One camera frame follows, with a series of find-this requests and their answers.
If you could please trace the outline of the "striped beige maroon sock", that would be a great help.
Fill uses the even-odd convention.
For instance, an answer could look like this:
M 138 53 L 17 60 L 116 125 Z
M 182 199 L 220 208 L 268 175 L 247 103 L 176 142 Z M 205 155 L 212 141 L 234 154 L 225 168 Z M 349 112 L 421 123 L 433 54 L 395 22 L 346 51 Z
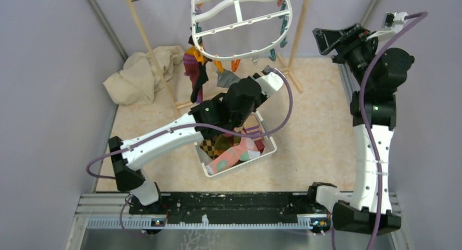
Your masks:
M 247 120 L 243 124 L 244 132 L 248 135 L 257 135 L 263 133 L 261 125 L 257 119 L 257 117 L 252 114 L 250 115 Z M 263 153 L 265 149 L 265 144 L 262 137 L 253 137 L 252 140 L 254 141 L 257 149 Z

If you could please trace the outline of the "grey sock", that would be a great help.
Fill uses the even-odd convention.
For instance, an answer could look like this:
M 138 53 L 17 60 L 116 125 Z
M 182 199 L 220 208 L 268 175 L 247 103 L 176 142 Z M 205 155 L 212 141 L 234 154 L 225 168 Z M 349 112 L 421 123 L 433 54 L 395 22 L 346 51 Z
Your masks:
M 234 72 L 223 69 L 217 70 L 217 83 L 216 86 L 220 88 L 229 88 L 232 84 L 237 83 L 241 78 Z

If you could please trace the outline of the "olive green orange sock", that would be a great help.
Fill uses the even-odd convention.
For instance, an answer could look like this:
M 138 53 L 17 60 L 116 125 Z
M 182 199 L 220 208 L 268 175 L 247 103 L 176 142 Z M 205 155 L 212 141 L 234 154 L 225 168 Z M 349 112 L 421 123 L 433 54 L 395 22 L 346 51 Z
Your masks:
M 239 145 L 241 137 L 219 135 L 214 143 L 214 158 L 219 157 L 231 147 Z

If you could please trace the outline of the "pink sock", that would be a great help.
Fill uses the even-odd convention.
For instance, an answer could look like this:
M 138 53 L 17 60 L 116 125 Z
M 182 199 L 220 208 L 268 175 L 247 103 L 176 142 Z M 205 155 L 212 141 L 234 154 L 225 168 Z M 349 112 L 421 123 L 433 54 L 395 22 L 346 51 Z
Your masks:
M 214 175 L 232 168 L 239 162 L 253 160 L 260 155 L 261 152 L 251 138 L 241 137 L 239 145 L 226 150 L 219 157 L 212 160 L 205 169 L 209 175 Z

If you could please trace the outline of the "brown argyle sock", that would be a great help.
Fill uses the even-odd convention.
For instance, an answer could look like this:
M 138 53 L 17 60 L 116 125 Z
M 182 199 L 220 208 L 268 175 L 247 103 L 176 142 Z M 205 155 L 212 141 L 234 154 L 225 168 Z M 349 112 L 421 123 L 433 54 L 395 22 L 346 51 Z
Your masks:
M 218 157 L 217 154 L 215 153 L 216 140 L 217 140 L 217 136 L 207 138 L 201 141 L 199 145 L 199 147 L 213 160 Z

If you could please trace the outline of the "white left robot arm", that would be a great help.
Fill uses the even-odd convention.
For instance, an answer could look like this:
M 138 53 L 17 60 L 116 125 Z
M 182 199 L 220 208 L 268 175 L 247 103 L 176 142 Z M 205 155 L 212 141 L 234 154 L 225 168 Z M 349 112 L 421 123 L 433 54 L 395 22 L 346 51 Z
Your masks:
M 130 192 L 150 214 L 162 210 L 163 199 L 156 183 L 142 168 L 155 158 L 184 145 L 241 127 L 249 115 L 283 85 L 272 76 L 247 77 L 233 83 L 226 93 L 204 100 L 180 118 L 149 134 L 108 140 L 117 189 Z

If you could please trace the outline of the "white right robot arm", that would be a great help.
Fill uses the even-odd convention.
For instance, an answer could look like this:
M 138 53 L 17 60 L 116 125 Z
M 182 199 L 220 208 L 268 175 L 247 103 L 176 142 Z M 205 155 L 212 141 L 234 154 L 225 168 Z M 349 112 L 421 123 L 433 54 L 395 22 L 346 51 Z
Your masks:
M 383 235 L 400 229 L 388 192 L 391 140 L 397 124 L 396 91 L 408 77 L 414 57 L 400 48 L 378 49 L 378 39 L 356 23 L 340 30 L 313 30 L 321 55 L 346 65 L 359 90 L 351 95 L 350 114 L 356 140 L 355 187 L 350 196 L 333 185 L 315 182 L 307 197 L 313 213 L 327 208 L 335 230 Z

